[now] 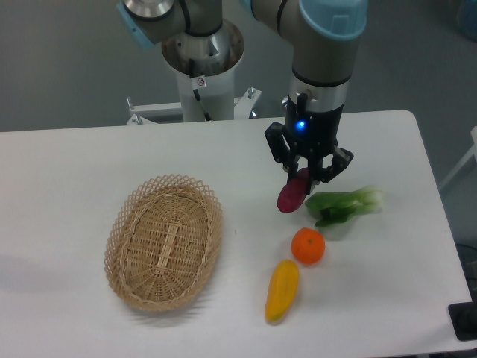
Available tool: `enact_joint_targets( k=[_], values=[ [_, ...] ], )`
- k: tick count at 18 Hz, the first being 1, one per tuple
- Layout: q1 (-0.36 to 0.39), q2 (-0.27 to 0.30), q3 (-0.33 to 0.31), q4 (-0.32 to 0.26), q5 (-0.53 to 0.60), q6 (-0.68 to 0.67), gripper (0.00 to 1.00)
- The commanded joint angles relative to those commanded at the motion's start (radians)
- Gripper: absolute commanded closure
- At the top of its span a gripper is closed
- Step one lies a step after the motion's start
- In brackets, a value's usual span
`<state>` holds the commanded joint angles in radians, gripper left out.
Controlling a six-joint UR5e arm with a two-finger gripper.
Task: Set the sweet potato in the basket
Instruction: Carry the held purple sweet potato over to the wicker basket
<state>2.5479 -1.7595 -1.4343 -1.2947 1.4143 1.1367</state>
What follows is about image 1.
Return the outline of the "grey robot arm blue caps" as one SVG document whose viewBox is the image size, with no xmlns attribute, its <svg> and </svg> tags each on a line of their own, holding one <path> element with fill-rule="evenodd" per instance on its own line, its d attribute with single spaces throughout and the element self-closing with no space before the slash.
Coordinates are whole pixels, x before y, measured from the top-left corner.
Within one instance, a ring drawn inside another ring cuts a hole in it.
<svg viewBox="0 0 477 358">
<path fill-rule="evenodd" d="M 244 1 L 243 7 L 294 49 L 283 123 L 265 132 L 271 153 L 304 192 L 327 183 L 353 154 L 336 134 L 360 36 L 365 1 Z M 187 122 L 233 117 L 233 70 L 244 54 L 221 1 L 120 1 L 117 11 L 141 47 L 160 45 L 177 76 Z"/>
</svg>

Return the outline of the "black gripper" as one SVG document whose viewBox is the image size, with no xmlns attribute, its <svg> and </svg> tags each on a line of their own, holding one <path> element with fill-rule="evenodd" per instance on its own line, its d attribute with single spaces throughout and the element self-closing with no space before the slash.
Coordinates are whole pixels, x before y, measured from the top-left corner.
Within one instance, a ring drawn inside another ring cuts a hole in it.
<svg viewBox="0 0 477 358">
<path fill-rule="evenodd" d="M 286 172 L 297 171 L 297 154 L 308 157 L 307 194 L 315 185 L 328 183 L 342 173 L 353 160 L 353 153 L 336 146 L 336 135 L 343 105 L 328 112 L 299 112 L 287 98 L 285 125 L 273 122 L 265 130 L 265 138 L 274 160 Z M 331 164 L 323 166 L 323 157 L 332 154 Z"/>
</svg>

